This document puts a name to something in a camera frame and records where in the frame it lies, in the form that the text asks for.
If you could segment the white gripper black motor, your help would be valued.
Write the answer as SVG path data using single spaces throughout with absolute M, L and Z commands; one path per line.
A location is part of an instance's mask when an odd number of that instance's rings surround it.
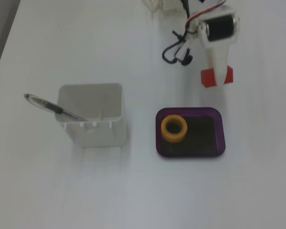
M 239 30 L 239 17 L 234 8 L 216 8 L 191 21 L 206 50 L 208 69 L 201 70 L 202 85 L 223 85 L 232 82 L 228 52 Z

